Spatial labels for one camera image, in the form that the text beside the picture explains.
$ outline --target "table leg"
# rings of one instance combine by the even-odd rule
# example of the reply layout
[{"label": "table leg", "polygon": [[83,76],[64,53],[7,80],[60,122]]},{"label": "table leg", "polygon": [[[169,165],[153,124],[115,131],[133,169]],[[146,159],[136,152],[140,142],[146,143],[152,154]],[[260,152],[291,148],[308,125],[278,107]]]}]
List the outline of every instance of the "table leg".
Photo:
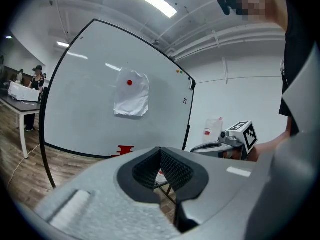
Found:
[{"label": "table leg", "polygon": [[16,114],[16,128],[19,128],[19,114]]},{"label": "table leg", "polygon": [[28,158],[26,139],[25,139],[25,116],[23,114],[20,114],[20,139],[21,139],[23,155],[25,158]]}]

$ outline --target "white sticker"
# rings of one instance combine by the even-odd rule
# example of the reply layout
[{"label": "white sticker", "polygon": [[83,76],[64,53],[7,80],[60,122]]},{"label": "white sticker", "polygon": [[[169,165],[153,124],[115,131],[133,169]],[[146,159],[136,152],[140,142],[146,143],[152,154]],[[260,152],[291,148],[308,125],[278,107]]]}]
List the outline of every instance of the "white sticker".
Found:
[{"label": "white sticker", "polygon": [[250,175],[251,175],[251,171],[241,170],[241,169],[234,168],[234,167],[229,167],[228,169],[226,169],[226,171],[228,173],[240,175],[243,177],[250,177]]}]

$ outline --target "black hat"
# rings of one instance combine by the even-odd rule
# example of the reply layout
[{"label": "black hat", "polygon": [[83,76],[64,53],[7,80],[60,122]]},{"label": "black hat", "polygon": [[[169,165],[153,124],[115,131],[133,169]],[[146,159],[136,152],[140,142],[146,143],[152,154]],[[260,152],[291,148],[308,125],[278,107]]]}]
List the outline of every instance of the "black hat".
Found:
[{"label": "black hat", "polygon": [[41,70],[42,71],[42,66],[39,65],[39,66],[36,66],[36,68],[32,69],[32,71],[36,71],[36,70]]}]

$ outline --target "white container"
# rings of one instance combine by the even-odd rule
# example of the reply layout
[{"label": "white container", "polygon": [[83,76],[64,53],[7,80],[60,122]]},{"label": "white container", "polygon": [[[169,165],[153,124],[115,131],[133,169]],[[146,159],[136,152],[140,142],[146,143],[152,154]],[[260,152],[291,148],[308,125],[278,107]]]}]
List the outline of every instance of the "white container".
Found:
[{"label": "white container", "polygon": [[223,118],[207,119],[205,121],[202,143],[216,142],[222,131]]}]

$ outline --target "whiteboard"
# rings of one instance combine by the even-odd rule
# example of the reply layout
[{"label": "whiteboard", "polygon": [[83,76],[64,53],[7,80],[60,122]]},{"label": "whiteboard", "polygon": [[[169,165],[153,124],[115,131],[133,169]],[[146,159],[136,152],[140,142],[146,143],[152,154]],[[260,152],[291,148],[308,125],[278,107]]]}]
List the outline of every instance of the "whiteboard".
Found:
[{"label": "whiteboard", "polygon": [[[122,68],[148,77],[148,111],[142,117],[114,115]],[[119,146],[132,147],[131,152],[158,146],[182,149],[192,109],[192,80],[146,41],[94,19],[64,52],[52,75],[42,101],[44,144],[94,157],[119,155]]]}]

